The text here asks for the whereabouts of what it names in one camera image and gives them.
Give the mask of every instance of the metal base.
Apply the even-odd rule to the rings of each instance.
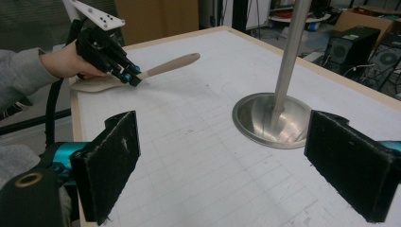
[[[272,148],[300,148],[305,145],[311,109],[287,96],[284,111],[272,122],[274,93],[260,93],[239,100],[233,120],[244,135]]]

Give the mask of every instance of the wooden spoon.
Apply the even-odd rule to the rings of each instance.
[[[175,60],[168,61],[164,64],[149,69],[148,71],[140,73],[136,76],[139,79],[146,79],[148,77],[163,74],[165,72],[186,66],[198,60],[200,57],[201,55],[198,53],[184,55]],[[93,93],[93,92],[100,92],[113,87],[123,86],[126,84],[128,83],[122,83],[115,76],[106,76],[106,77],[96,77],[93,79],[78,79],[75,83],[73,83],[70,86],[70,88],[76,91]]]

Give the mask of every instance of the cardboard box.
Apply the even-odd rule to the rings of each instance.
[[[334,29],[337,31],[344,31],[354,26],[368,26],[380,29],[381,31],[376,41],[376,45],[378,45],[387,33],[401,31],[401,19],[392,21],[385,18],[355,13],[354,9],[350,9],[341,13]]]
[[[197,0],[115,0],[124,44],[138,44],[199,29]]]

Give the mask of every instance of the silver pole stand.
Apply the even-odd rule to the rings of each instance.
[[[310,3],[311,0],[295,2],[275,93],[246,96],[233,109],[233,120],[239,131],[265,146],[299,148],[305,145],[311,109],[287,96],[287,91]]]

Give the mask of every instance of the human arm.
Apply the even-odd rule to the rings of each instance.
[[[39,48],[19,53],[0,50],[0,111],[45,85],[77,73],[86,78],[106,75],[77,55],[75,42],[48,54]]]

